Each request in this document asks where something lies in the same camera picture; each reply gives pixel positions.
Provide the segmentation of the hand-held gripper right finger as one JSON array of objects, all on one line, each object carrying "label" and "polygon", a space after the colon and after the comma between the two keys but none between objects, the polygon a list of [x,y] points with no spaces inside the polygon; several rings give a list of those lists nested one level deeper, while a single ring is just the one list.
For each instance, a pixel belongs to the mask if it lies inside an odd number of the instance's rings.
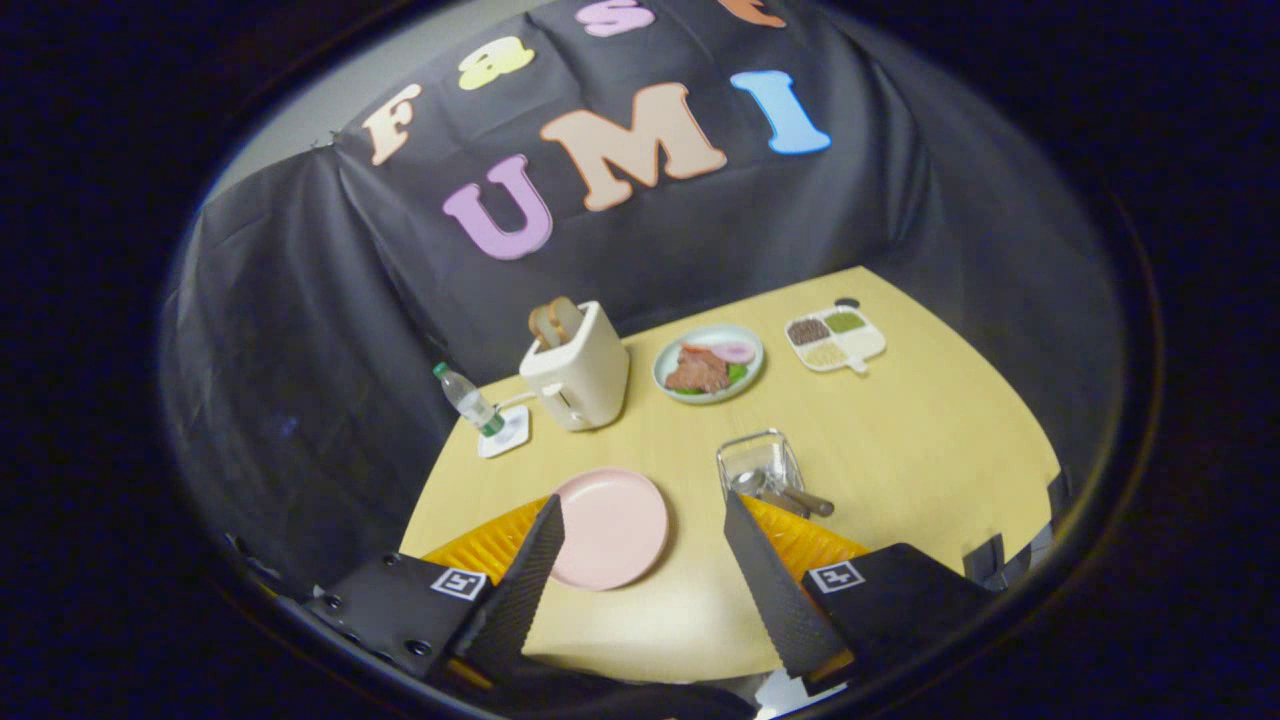
[{"label": "hand-held gripper right finger", "polygon": [[868,551],[732,491],[724,537],[785,671],[812,694],[914,664],[997,596],[911,544]]}]

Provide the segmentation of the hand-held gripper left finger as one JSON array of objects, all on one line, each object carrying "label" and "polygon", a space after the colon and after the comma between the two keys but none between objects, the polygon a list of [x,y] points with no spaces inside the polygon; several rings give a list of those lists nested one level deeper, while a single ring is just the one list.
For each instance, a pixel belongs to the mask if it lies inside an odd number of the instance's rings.
[{"label": "hand-held gripper left finger", "polygon": [[417,680],[448,671],[494,685],[524,656],[564,543],[556,495],[442,547],[435,560],[389,552],[305,603],[305,618]]}]

